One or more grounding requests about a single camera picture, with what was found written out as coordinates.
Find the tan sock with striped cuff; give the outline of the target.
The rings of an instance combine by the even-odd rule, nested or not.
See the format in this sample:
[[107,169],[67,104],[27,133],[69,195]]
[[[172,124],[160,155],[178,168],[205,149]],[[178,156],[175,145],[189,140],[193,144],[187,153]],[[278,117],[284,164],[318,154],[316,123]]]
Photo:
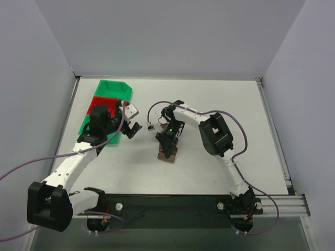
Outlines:
[[177,133],[173,132],[173,128],[168,123],[162,124],[161,127],[163,130],[155,136],[159,141],[158,159],[174,163],[176,155],[170,155],[170,145],[171,143],[178,143]]

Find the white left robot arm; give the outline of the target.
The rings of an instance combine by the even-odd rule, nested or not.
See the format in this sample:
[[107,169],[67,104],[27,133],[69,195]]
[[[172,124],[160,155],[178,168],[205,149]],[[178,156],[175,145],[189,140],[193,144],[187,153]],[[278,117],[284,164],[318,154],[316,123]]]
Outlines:
[[114,115],[105,105],[94,106],[72,152],[52,174],[29,186],[28,223],[63,232],[75,215],[87,211],[95,215],[107,213],[103,190],[85,187],[72,192],[71,189],[84,169],[99,156],[110,134],[122,133],[129,139],[135,136],[142,126],[137,122],[130,126],[130,123],[138,113],[138,109],[127,101],[117,102]]

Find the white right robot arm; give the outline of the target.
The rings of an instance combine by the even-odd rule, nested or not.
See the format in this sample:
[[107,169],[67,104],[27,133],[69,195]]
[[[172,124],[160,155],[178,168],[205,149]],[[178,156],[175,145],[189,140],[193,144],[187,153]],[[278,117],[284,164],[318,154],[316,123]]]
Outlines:
[[238,213],[248,209],[261,210],[262,204],[251,185],[242,177],[236,168],[235,158],[238,154],[233,151],[233,135],[219,111],[199,112],[184,102],[177,100],[168,102],[161,111],[167,124],[147,123],[149,130],[157,132],[156,139],[160,142],[164,157],[168,159],[178,143],[184,126],[189,125],[199,130],[204,149],[214,156],[226,177],[227,186],[232,199],[232,207]]

